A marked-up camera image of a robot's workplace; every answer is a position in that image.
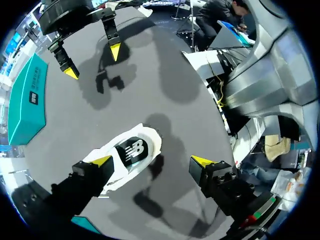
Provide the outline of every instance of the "black mount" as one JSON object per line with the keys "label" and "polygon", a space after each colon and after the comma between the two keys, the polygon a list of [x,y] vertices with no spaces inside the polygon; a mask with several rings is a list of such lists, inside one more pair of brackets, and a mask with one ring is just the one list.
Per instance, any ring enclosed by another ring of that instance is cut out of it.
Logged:
{"label": "black mount", "polygon": [[[239,230],[250,226],[267,227],[279,213],[281,198],[271,192],[254,195],[255,186],[237,177],[233,167],[224,161],[203,164],[196,157],[190,158],[189,173],[201,187],[206,198],[213,198],[226,216],[234,223],[227,232],[227,239]],[[246,239],[263,235],[258,229],[244,231],[237,238]]]}
{"label": "black mount", "polygon": [[54,53],[63,72],[72,71],[78,78],[79,71],[63,48],[64,40],[86,25],[101,20],[109,47],[119,44],[115,17],[116,13],[111,8],[95,9],[90,0],[56,0],[44,11],[39,23],[44,35],[58,33],[48,49]]}

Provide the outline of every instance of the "bolt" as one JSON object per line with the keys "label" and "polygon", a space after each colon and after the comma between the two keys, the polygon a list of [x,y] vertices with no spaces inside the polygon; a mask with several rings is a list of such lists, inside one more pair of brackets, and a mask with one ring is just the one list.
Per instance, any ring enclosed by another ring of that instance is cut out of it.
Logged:
{"label": "bolt", "polygon": [[231,176],[232,180],[236,178],[236,174],[234,172],[230,172],[230,176]]}
{"label": "bolt", "polygon": [[35,195],[35,194],[31,195],[31,200],[32,200],[32,201],[35,201],[36,198],[37,198],[37,195]]}
{"label": "bolt", "polygon": [[237,199],[241,197],[241,193],[240,192],[236,192],[234,195]]}
{"label": "bolt", "polygon": [[219,182],[220,184],[222,184],[224,181],[225,181],[225,177],[224,177],[224,176],[218,177],[218,182]]}

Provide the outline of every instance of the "tripod stand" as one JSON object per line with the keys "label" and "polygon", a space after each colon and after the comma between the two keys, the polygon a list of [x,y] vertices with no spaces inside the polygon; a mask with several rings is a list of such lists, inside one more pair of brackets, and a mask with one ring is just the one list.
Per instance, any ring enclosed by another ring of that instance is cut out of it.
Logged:
{"label": "tripod stand", "polygon": [[[190,1],[190,12],[191,12],[191,14],[185,18],[184,22],[181,24],[181,26],[176,31],[176,34],[177,35],[191,34],[191,46],[190,47],[194,50],[195,49],[195,28],[194,28],[195,23],[194,23],[194,5],[193,5],[192,0]],[[181,31],[182,27],[187,23],[188,20],[191,20],[191,31],[189,31],[189,30]]]}

